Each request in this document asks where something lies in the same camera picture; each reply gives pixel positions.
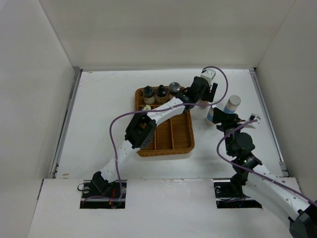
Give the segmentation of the silver cap blue label jar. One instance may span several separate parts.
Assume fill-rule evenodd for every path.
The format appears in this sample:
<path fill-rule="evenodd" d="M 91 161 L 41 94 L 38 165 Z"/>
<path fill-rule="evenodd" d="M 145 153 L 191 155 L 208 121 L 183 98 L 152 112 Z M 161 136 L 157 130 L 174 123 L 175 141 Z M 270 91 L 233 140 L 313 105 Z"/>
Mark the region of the silver cap blue label jar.
<path fill-rule="evenodd" d="M 208 125 L 214 125 L 214 123 L 213 123 L 213 106 L 210 106 L 209 111 L 207 113 L 207 116 L 205 118 L 205 122 Z"/>

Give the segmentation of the pink cap spice bottle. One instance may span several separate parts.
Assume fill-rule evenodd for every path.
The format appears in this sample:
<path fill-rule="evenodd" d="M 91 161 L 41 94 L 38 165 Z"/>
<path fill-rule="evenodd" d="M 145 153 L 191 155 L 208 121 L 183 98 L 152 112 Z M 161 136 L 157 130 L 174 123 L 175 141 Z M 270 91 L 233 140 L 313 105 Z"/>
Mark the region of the pink cap spice bottle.
<path fill-rule="evenodd" d="M 200 100 L 199 103 L 204 105 L 210 104 L 209 101 L 205 101 L 205 100 Z"/>

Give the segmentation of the black nozzle cap bottle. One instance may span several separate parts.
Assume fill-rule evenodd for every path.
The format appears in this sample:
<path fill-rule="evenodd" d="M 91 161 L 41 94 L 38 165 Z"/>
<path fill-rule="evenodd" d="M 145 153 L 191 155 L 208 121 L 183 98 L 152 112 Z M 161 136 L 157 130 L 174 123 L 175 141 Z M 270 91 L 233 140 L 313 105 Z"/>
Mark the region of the black nozzle cap bottle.
<path fill-rule="evenodd" d="M 156 102 L 158 105 L 162 105 L 167 102 L 168 94 L 167 88 L 164 85 L 158 86 L 156 89 Z"/>

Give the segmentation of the black cap white spice bottle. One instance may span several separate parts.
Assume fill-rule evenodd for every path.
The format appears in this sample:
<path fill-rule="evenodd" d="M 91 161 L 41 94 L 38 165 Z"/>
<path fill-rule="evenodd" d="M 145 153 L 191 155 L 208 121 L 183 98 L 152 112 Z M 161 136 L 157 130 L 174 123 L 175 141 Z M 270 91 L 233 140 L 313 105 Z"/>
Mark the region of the black cap white spice bottle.
<path fill-rule="evenodd" d="M 155 89 L 152 86 L 146 86 L 142 90 L 143 100 L 146 105 L 155 103 Z"/>

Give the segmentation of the yellow cap spice bottle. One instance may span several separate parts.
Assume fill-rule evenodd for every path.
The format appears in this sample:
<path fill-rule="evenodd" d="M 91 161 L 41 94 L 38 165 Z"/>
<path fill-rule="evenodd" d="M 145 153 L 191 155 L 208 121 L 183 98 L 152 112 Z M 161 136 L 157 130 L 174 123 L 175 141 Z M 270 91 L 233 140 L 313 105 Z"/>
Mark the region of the yellow cap spice bottle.
<path fill-rule="evenodd" d="M 152 108 L 151 108 L 150 105 L 143 105 L 142 108 L 141 108 L 142 111 L 150 111 L 151 109 Z"/>

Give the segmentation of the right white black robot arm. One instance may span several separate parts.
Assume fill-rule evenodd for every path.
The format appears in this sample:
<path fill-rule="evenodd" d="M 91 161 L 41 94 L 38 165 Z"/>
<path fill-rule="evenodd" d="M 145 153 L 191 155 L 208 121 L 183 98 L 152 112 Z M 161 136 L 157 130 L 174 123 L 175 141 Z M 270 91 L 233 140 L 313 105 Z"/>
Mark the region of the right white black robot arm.
<path fill-rule="evenodd" d="M 237 114 L 213 110 L 213 123 L 223 132 L 226 154 L 235 175 L 230 179 L 230 191 L 235 196 L 247 196 L 278 217 L 294 238 L 317 236 L 317 203 L 288 187 L 258 159 L 253 150 L 252 137 L 242 129 L 260 121 L 253 114 L 242 120 Z"/>

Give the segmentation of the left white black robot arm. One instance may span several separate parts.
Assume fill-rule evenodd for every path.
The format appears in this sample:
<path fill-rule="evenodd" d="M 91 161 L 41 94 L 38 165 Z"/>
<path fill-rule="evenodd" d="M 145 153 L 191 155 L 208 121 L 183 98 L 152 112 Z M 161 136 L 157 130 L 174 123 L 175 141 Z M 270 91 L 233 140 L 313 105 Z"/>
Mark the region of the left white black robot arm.
<path fill-rule="evenodd" d="M 113 136 L 110 136 L 114 158 L 104 168 L 94 173 L 91 179 L 94 192 L 102 198 L 109 196 L 110 184 L 120 179 L 119 165 L 139 150 L 146 148 L 153 140 L 155 130 L 160 124 L 191 110 L 200 100 L 213 102 L 217 87 L 217 83 L 210 85 L 205 78 L 196 76 L 190 87 L 179 91 L 175 97 L 156 109 L 121 115 L 120 118 L 127 115 L 133 115 L 133 118 L 125 130 L 121 148 L 116 148 Z"/>

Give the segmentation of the brown wicker divided tray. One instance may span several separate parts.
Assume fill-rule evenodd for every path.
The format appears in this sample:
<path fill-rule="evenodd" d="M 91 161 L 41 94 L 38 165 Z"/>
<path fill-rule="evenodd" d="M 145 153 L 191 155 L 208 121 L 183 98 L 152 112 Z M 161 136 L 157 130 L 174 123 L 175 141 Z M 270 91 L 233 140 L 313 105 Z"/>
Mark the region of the brown wicker divided tray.
<path fill-rule="evenodd" d="M 141 157 L 187 154 L 195 147 L 190 112 L 176 115 L 157 126 L 153 140 L 138 151 Z"/>

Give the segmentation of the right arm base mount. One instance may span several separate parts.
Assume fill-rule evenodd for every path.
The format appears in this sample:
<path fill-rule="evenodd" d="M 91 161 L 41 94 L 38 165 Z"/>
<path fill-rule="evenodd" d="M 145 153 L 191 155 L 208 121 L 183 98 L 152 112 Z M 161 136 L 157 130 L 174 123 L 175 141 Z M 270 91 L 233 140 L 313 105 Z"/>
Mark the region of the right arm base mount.
<path fill-rule="evenodd" d="M 216 179 L 213 181 L 213 185 L 218 209 L 262 209 L 260 203 L 245 196 L 242 189 L 233 185 L 229 179 Z"/>

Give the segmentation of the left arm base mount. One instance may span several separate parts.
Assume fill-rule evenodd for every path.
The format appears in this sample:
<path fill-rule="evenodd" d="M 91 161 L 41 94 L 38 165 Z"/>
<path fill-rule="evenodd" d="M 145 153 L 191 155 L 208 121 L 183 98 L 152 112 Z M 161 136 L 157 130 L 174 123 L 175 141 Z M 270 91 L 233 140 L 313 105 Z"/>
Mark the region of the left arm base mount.
<path fill-rule="evenodd" d="M 119 181 L 110 183 L 106 193 L 102 195 L 90 180 L 85 180 L 77 186 L 81 193 L 80 209 L 124 209 L 126 201 L 127 181 L 122 182 L 123 195 L 120 197 Z"/>

